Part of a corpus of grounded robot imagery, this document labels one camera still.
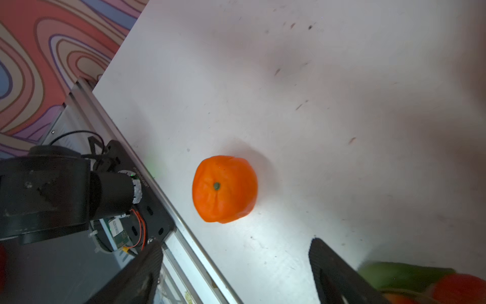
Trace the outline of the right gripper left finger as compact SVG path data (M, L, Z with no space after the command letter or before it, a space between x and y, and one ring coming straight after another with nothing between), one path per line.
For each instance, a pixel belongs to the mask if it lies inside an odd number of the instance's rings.
M87 303L153 303L163 263L162 243L150 242Z

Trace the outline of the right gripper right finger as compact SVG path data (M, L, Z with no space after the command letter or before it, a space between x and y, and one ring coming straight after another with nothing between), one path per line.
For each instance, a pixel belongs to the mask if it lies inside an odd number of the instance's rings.
M308 257L321 303L389 303L322 239L312 239Z

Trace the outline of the red grape bunch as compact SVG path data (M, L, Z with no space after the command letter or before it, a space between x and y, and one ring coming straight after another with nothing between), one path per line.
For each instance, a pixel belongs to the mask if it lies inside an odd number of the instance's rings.
M372 262L358 274L390 303L485 303L485 280L450 268Z

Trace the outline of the large orange mandarin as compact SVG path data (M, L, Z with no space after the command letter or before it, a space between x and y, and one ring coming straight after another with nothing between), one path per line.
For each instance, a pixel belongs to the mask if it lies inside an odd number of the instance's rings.
M258 197L258 178L244 158L214 156L198 166L192 200L205 222L227 224L249 215Z

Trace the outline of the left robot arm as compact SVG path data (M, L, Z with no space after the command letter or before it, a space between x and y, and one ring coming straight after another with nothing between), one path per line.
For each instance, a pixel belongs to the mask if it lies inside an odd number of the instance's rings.
M88 229L92 220L130 212L143 195L140 180L126 171L92 170L102 162L114 159L52 145L2 160L1 240L60 238Z

